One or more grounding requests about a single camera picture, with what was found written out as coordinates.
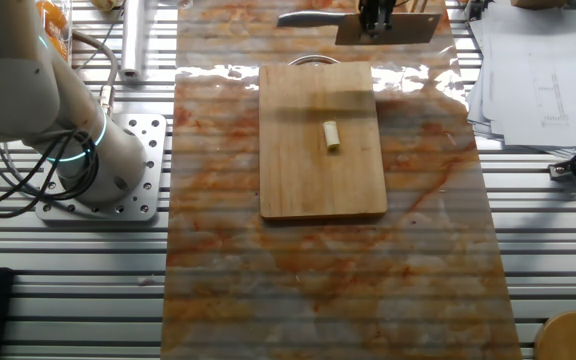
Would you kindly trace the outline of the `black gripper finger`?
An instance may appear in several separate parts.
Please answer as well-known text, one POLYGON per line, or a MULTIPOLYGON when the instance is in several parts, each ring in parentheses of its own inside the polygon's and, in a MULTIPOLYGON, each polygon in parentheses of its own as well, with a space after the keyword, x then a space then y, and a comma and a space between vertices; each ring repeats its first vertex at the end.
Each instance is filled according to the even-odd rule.
POLYGON ((391 15, 396 0, 360 0, 358 10, 362 31, 370 38, 392 29, 391 15))

